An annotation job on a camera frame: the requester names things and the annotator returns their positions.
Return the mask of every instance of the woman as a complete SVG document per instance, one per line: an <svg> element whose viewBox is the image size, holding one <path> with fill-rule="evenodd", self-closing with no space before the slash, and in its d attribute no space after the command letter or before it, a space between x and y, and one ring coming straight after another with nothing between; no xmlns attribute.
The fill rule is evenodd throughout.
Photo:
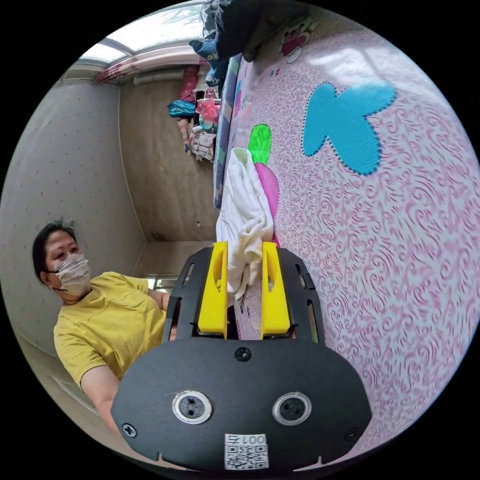
<svg viewBox="0 0 480 480"><path fill-rule="evenodd" d="M119 382L137 358L162 342L170 296L149 289L143 278L115 272L91 278L73 226L61 220L37 235L32 259L37 278L63 302L53 330L58 357L119 433L110 413Z"/></svg>

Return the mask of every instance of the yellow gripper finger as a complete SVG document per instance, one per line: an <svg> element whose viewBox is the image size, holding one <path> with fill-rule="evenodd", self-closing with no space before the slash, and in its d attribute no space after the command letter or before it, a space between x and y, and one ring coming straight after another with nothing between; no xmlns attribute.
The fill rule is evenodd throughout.
<svg viewBox="0 0 480 480"><path fill-rule="evenodd" d="M263 242L261 278L261 339L270 335L285 335L290 329L290 316L280 269L277 244Z"/></svg>
<svg viewBox="0 0 480 480"><path fill-rule="evenodd" d="M228 242L216 242L203 290L198 330L202 334L222 334L227 338L227 260Z"/></svg>

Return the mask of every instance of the woman's arm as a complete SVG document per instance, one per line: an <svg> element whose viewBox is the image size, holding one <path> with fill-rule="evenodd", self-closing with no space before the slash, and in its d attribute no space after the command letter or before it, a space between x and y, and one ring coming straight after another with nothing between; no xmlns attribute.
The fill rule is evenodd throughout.
<svg viewBox="0 0 480 480"><path fill-rule="evenodd" d="M119 380L106 365L96 366L87 371L80 381L80 387L93 402L96 411L103 421L117 434L120 431L115 425L110 410L119 389Z"/></svg>
<svg viewBox="0 0 480 480"><path fill-rule="evenodd" d="M169 300L170 300L170 294L169 293L163 293L161 291L150 290L150 288L149 288L148 289L148 296L152 297L158 303L158 306L160 307L161 310L164 310L165 312L167 311L167 308L169 307Z"/></svg>

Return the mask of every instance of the pink swirl pattern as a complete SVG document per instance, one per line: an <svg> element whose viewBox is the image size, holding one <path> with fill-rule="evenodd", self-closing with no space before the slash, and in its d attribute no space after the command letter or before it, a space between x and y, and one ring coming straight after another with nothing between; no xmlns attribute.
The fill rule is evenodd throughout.
<svg viewBox="0 0 480 480"><path fill-rule="evenodd" d="M248 101L230 147L270 126L276 236L310 271L327 346L363 380L373 418L344 460L415 422L470 344L480 317L480 169L452 108L410 59L346 18L318 8L312 17L319 25L295 63L277 53L278 37L248 70L242 62ZM302 155L307 101L323 82L396 87L394 104L369 117L381 143L375 174L347 170L328 142ZM236 314L241 338L260 338L260 287Z"/></svg>

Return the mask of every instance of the yellow t-shirt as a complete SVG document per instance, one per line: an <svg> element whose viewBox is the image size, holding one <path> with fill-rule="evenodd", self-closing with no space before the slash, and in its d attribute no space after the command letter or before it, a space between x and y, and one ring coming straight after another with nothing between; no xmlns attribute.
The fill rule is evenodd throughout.
<svg viewBox="0 0 480 480"><path fill-rule="evenodd" d="M119 380L135 360L162 343L166 312L148 296L148 281L115 272L93 278L92 291L63 306L53 329L63 366L80 386L90 369L108 365Z"/></svg>

